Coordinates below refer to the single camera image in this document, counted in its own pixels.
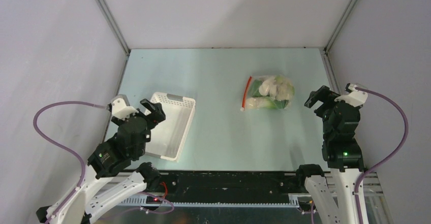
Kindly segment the white cauliflower with green leaves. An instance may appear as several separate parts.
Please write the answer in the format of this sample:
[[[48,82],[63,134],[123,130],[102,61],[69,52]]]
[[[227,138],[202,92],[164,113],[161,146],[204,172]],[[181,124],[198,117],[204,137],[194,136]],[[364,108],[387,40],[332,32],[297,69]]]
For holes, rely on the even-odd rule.
[[[291,80],[285,76],[276,76],[276,95],[275,99],[279,101],[292,100],[295,94],[294,86]]]

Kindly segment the clear zip top bag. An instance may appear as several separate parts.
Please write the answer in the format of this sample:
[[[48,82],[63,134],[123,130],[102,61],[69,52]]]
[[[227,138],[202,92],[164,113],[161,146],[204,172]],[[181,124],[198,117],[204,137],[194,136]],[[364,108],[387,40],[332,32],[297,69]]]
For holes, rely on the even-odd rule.
[[[286,109],[294,96],[293,83],[283,75],[250,76],[244,88],[240,110]]]

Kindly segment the green bok choy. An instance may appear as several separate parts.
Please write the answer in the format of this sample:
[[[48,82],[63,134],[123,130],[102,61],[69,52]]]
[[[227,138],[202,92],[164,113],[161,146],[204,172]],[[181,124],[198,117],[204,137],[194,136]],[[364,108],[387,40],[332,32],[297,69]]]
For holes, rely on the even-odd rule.
[[[289,100],[275,100],[271,97],[248,98],[245,101],[245,109],[285,109],[290,104]]]

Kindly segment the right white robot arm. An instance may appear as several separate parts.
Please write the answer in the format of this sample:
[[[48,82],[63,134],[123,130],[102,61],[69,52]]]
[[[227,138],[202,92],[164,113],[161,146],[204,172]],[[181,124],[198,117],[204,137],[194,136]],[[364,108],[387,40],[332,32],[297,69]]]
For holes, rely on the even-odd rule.
[[[328,180],[320,166],[307,164],[296,171],[295,184],[299,191],[312,198],[310,213],[317,212],[322,223],[368,223],[365,208],[362,151],[355,140],[360,122],[360,108],[368,94],[356,84],[346,86],[340,95],[323,85],[312,91],[305,102],[311,108],[321,105],[314,113],[323,122],[322,156],[330,169],[336,197],[329,190]]]

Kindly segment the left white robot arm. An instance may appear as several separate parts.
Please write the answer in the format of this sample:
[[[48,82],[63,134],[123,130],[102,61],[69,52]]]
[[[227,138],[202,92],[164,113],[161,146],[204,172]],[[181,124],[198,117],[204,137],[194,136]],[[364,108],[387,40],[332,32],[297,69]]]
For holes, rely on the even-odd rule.
[[[71,148],[64,146],[44,134],[38,127],[39,116],[46,110],[60,105],[85,105],[108,110],[111,121],[118,126],[117,132],[100,143],[88,160]],[[107,106],[82,101],[57,102],[41,108],[33,118],[36,132],[51,144],[75,156],[81,168],[80,177],[69,192],[51,206],[40,207],[36,211],[40,223],[95,223],[108,210],[143,191],[156,191],[161,185],[161,174],[150,162],[142,163],[124,181],[114,187],[99,192],[131,162],[145,154],[145,147],[151,141],[151,131],[166,120],[161,103],[142,99],[140,104],[147,109],[130,106],[125,95],[118,95]]]

